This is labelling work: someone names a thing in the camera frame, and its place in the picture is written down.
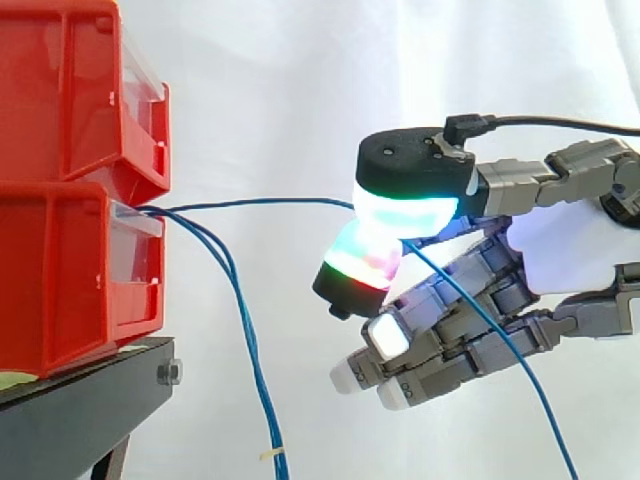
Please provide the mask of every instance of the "screw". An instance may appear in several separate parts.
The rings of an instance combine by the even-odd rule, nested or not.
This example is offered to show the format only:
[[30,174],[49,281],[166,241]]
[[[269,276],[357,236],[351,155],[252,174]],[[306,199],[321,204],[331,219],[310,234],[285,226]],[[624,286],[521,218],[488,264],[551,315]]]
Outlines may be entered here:
[[182,360],[172,358],[158,367],[160,385],[180,385],[180,382],[182,382]]

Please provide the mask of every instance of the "white fingertip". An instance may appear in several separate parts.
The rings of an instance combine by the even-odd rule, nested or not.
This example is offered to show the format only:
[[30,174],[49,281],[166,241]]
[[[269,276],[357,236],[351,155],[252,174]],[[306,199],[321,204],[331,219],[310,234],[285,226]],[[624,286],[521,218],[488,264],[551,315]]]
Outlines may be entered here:
[[399,357],[409,350],[409,339],[390,313],[383,313],[367,325],[371,343],[383,360]]
[[391,378],[380,385],[378,396],[387,410],[405,410],[410,407],[397,378]]
[[353,370],[351,370],[349,362],[347,362],[346,359],[336,365],[331,370],[329,376],[331,377],[333,386],[336,387],[338,393],[348,395],[362,391],[362,387],[360,387],[360,384],[358,383],[358,380],[353,374]]

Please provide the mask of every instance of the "green light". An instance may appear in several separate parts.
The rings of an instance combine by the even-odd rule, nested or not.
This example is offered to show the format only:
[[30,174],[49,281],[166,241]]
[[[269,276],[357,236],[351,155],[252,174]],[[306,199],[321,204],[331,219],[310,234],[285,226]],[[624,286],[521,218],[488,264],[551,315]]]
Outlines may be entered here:
[[398,239],[363,228],[353,220],[342,229],[324,261],[354,280],[388,290],[401,258]]
[[458,199],[394,200],[369,193],[356,183],[353,206],[363,224],[395,238],[410,239],[440,233],[456,213]]

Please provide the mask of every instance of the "red plastic drawer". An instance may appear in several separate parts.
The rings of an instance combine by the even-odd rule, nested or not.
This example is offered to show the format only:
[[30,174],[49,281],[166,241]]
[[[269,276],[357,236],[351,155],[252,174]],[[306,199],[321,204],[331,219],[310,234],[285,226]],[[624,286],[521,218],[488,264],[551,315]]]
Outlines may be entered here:
[[169,91],[114,1],[2,0],[0,72],[0,181],[96,181],[127,205],[169,190]]
[[97,184],[0,184],[0,371],[46,377],[162,327],[164,223]]

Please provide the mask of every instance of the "blue wire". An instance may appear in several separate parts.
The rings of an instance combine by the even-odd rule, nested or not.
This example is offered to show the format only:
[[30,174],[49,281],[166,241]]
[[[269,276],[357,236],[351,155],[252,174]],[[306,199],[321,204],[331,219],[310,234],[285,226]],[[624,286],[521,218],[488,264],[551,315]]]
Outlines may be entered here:
[[168,208],[170,212],[186,212],[188,210],[209,210],[212,208],[226,208],[226,207],[242,207],[245,205],[273,205],[277,203],[298,203],[298,204],[324,204],[333,205],[336,207],[348,208],[353,210],[353,205],[342,200],[335,200],[333,198],[324,197],[309,197],[309,198],[286,198],[286,197],[273,197],[273,198],[249,198],[244,200],[234,200],[231,202],[219,202],[219,203],[194,203],[191,205],[181,205],[179,207]]
[[[348,202],[343,202],[342,200],[335,200],[332,198],[324,198],[324,197],[308,197],[308,198],[283,198],[283,197],[275,197],[275,198],[255,198],[255,199],[243,199],[243,200],[235,200],[230,202],[220,202],[220,203],[195,203],[191,205],[181,205],[179,207],[173,207],[168,209],[171,212],[184,212],[188,210],[207,210],[213,208],[225,208],[225,207],[236,207],[243,205],[269,205],[269,204],[323,204],[323,205],[333,205],[342,208],[347,208],[349,210],[353,210],[353,205]],[[438,275],[440,275],[451,287],[456,290],[462,298],[464,298],[471,307],[480,315],[480,317],[500,336],[500,338],[506,343],[509,349],[513,352],[516,359],[524,369],[525,373],[529,377],[529,380],[533,384],[533,387],[538,394],[538,398],[540,399],[540,403],[542,403],[542,407],[545,411],[547,419],[549,420],[549,424],[551,425],[551,429],[553,430],[553,435],[555,436],[558,447],[560,448],[560,452],[562,453],[562,457],[564,462],[569,470],[572,480],[579,480],[578,472],[573,464],[573,460],[571,459],[571,455],[567,446],[564,442],[564,438],[562,437],[562,433],[560,432],[560,427],[558,422],[556,421],[555,415],[553,414],[553,410],[551,405],[549,404],[549,400],[547,399],[546,394],[544,393],[544,389],[542,385],[538,381],[535,373],[529,366],[529,363],[524,358],[522,353],[518,350],[518,347],[512,342],[509,335],[498,325],[495,320],[491,318],[491,316],[482,308],[482,306],[464,289],[460,286],[449,274],[447,274],[443,269],[438,267],[435,263],[433,263],[426,255],[424,255],[418,248],[412,245],[410,242],[404,242],[404,244],[413,252],[415,255],[420,258],[423,262],[425,262],[429,267],[431,267]]]
[[[251,316],[249,314],[246,302],[242,295],[242,290],[240,288],[238,282],[237,269],[235,266],[235,262],[233,261],[233,256],[231,252],[226,247],[224,242],[220,240],[215,234],[213,234],[210,230],[203,227],[202,225],[197,224],[191,220],[188,220],[180,215],[177,215],[173,212],[163,210],[158,207],[142,207],[141,211],[149,212],[154,216],[166,216],[171,220],[178,223],[180,226],[188,230],[191,234],[193,234],[198,240],[200,240],[204,246],[209,250],[209,252],[213,255],[216,261],[220,264],[221,268],[229,278],[231,282],[236,300],[238,302],[238,307],[240,309],[240,314],[242,318],[242,326],[245,334],[245,341],[247,343],[247,350],[249,351],[249,356],[251,358],[251,364],[253,367],[254,379],[256,382],[256,388],[258,390],[258,396],[260,397],[260,401],[262,403],[262,407],[265,411],[265,416],[267,418],[267,423],[269,426],[269,433],[271,436],[271,447],[273,449],[279,449],[283,446],[282,442],[282,434],[280,432],[280,427],[278,424],[278,420],[276,417],[275,408],[273,407],[273,403],[269,396],[269,391],[262,374],[262,369],[260,367],[260,359],[258,357],[258,344],[257,338],[255,334],[255,330],[253,328],[253,322],[251,320]],[[213,247],[213,245],[207,240],[208,237],[211,239],[217,246],[222,250],[224,255],[224,259],[220,255],[220,253]],[[284,452],[278,453],[273,457],[274,469],[276,472],[277,480],[289,480],[289,470],[286,460],[286,455]]]
[[544,412],[546,413],[547,418],[549,419],[549,424],[551,425],[551,429],[553,430],[553,435],[556,437],[556,442],[558,443],[558,447],[560,448],[560,452],[562,453],[564,462],[567,465],[567,469],[571,474],[571,478],[572,480],[578,480],[578,472],[576,471],[576,468],[573,465],[573,460],[571,460],[571,455],[569,454],[569,450],[567,449],[567,446],[564,443],[564,438],[562,438],[560,427],[558,425],[558,422],[556,421],[555,415],[553,414],[553,410],[551,409],[551,405],[549,404],[547,395],[544,393],[544,389],[542,388],[542,385],[540,385],[540,382],[538,381],[536,374],[533,373],[533,370],[529,366],[529,362],[527,362],[527,360],[524,358],[522,353],[520,353],[520,351],[518,350],[518,347],[513,343],[511,338],[509,338],[509,335],[500,327],[500,325],[498,325],[496,321],[493,318],[491,318],[491,316],[486,312],[486,310],[483,309],[482,306],[480,306],[480,304],[476,301],[476,299],[473,298],[464,288],[462,288],[462,286],[458,282],[456,282],[455,279],[451,277],[451,275],[449,275],[442,268],[440,268],[438,265],[433,263],[424,253],[422,253],[418,248],[413,246],[411,243],[409,242],[404,242],[404,243],[408,248],[411,249],[411,251],[413,251],[413,253],[415,253],[415,255],[420,260],[422,260],[424,263],[429,265],[429,267],[431,267],[449,285],[451,285],[451,287],[456,292],[458,292],[462,296],[462,298],[464,298],[467,302],[469,302],[469,305],[471,305],[471,307],[478,313],[478,315],[480,315],[482,319],[500,336],[500,338],[504,341],[504,343],[506,343],[507,346],[509,347],[509,350],[511,350],[513,354],[516,356],[516,358],[518,359],[518,362],[520,362],[520,365],[522,365],[522,368],[524,368],[524,371],[527,373],[529,380],[531,380],[531,383],[533,384],[533,388],[536,390],[536,393],[540,398],[540,403],[542,403]]

